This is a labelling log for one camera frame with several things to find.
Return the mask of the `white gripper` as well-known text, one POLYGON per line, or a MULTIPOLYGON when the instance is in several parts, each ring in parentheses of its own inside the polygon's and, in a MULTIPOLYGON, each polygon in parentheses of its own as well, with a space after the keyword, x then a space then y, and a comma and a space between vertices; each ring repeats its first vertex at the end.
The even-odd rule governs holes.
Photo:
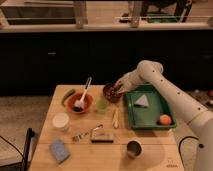
POLYGON ((126 93, 135 89, 141 84, 142 80, 136 72, 124 74, 114 85, 117 93, 126 93))

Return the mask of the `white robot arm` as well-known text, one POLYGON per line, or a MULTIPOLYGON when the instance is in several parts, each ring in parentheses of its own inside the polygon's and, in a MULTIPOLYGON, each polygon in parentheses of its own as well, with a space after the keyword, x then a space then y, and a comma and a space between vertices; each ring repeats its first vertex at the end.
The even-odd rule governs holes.
POLYGON ((198 137, 193 170, 213 171, 213 112, 167 80, 162 73, 161 63, 142 60, 133 71, 119 78, 115 87, 128 92, 146 82, 151 83, 198 137))

